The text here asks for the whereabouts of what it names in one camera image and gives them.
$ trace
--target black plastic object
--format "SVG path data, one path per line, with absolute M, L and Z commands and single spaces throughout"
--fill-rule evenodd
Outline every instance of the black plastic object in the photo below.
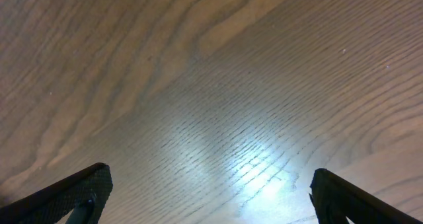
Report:
M 98 223 L 112 191 L 109 166 L 94 164 L 0 209 L 0 223 Z
M 311 190 L 320 224 L 348 224 L 346 217 L 355 224 L 422 223 L 324 168 L 315 171 Z

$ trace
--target wood grain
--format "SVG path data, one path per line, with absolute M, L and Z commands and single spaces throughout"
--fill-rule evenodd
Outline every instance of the wood grain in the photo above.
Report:
M 62 160 L 282 1 L 0 0 L 0 183 Z
M 326 167 L 422 219 L 422 8 L 286 0 L 73 152 L 4 168 L 1 195 L 102 161 L 102 223 L 316 223 L 307 187 Z M 3 145 L 2 167 L 20 149 Z

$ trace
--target wooden floor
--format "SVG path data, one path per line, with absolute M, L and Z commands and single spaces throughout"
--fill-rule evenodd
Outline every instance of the wooden floor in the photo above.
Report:
M 0 205 L 95 162 L 101 223 L 423 220 L 422 0 L 0 0 Z

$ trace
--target black object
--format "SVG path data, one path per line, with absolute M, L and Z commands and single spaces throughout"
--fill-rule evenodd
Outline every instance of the black object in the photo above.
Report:
M 109 166 L 94 164 L 0 209 L 0 223 L 98 223 L 112 191 Z
M 422 223 L 324 168 L 315 171 L 311 190 L 320 224 L 348 224 L 346 217 L 355 224 Z

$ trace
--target wooden surface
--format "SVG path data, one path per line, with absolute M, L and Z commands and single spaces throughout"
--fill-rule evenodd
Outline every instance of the wooden surface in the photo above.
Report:
M 252 0 L 56 1 L 0 0 L 5 203 L 102 161 L 101 223 L 316 223 L 326 167 L 423 219 L 421 0 L 285 0 L 236 36 L 215 17 Z

